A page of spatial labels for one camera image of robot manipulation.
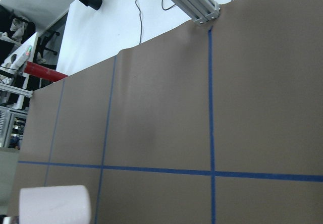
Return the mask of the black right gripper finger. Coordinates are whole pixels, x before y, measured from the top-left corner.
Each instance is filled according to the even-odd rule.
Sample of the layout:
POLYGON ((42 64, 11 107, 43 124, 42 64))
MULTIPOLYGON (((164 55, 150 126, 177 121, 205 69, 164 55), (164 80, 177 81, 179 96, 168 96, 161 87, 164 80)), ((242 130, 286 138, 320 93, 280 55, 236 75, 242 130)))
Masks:
POLYGON ((1 224, 19 224, 19 218, 17 216, 5 216, 1 218, 1 224))

